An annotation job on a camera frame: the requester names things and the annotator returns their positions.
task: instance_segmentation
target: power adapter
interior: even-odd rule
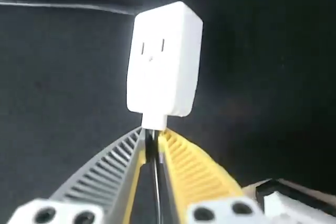
[[[183,2],[138,14],[127,74],[127,107],[142,127],[164,130],[167,116],[191,112],[198,80],[202,20]]]

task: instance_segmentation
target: black background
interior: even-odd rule
[[[191,115],[169,127],[243,186],[283,177],[336,193],[335,0],[182,1],[204,21],[200,77]],[[0,7],[1,222],[140,124],[125,102],[132,27],[131,16]],[[154,220],[149,180],[145,167],[137,223]]]

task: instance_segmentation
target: screw hole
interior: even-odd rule
[[[92,224],[95,215],[89,211],[85,211],[76,216],[74,224]]]
[[[215,219],[215,214],[208,208],[198,207],[194,210],[194,218],[200,221],[210,221]]]
[[[52,221],[56,210],[52,207],[41,209],[35,216],[35,223],[44,224]]]
[[[243,202],[234,203],[232,210],[237,215],[250,215],[252,214],[252,209]]]

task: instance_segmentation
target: yellow ribbed pad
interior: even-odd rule
[[[166,165],[180,223],[186,222],[188,205],[203,200],[241,196],[237,182],[197,145],[166,130],[159,136],[159,151]]]

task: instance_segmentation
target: adapter cable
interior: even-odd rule
[[[115,14],[136,15],[140,11],[136,8],[103,3],[89,2],[54,2],[54,1],[30,1],[30,0],[0,0],[0,6],[21,6],[21,7],[45,7],[45,8],[68,8],[100,10]]]

